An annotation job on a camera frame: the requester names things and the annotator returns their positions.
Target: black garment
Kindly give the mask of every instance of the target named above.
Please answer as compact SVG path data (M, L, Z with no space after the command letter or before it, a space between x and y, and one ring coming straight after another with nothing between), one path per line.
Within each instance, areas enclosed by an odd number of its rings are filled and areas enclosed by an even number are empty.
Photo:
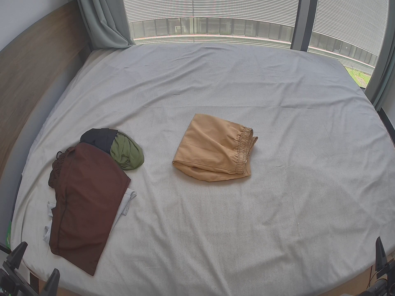
M110 148L117 133L118 131L116 129L92 128L81 136L80 142L94 145L95 147L110 154Z

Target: olive green garment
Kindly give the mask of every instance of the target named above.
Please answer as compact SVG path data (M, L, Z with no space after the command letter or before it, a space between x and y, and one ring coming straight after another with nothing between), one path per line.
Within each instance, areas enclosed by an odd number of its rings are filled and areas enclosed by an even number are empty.
M144 163L144 154L140 146L121 132L114 138L110 155L123 170L133 170Z

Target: wooden bed frame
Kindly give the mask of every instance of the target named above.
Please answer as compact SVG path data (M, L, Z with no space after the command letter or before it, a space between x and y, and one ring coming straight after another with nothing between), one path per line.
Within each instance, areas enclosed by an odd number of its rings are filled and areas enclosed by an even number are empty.
M0 52L0 197L2 182L8 179L5 172L10 157L17 157L13 160L21 162L21 168L26 161L27 154L15 150L23 128L70 63L78 56L85 61L90 53L89 42L77 1L73 0L34 23ZM36 135L31 133L30 140ZM15 193L16 198L18 188L19 183L14 190L7 191ZM369 275L370 268L322 296L361 293ZM65 290L59 294L76 295Z

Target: headboard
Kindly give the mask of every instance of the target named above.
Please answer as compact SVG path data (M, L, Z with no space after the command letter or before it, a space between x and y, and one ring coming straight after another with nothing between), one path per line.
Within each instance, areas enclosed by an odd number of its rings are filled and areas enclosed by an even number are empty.
M22 161L23 169L27 157L26 150L28 152L30 148L24 146L24 151L21 151L20 147L15 150L20 134L40 100L88 43L89 37L77 1L73 0L34 23L0 52L0 221L2 223L6 221L8 224L12 216L21 176L20 162ZM37 133L31 135L33 138L30 138L30 141L34 140ZM10 160L17 161L19 167L10 165ZM0 223L0 243L5 242L2 223Z

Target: building exterior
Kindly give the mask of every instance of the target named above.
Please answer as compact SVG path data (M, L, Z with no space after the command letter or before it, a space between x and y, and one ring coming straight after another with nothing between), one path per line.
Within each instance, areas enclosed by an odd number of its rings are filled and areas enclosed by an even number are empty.
M299 0L124 0L136 43L231 42L289 48ZM309 51L371 74L388 0L318 0Z

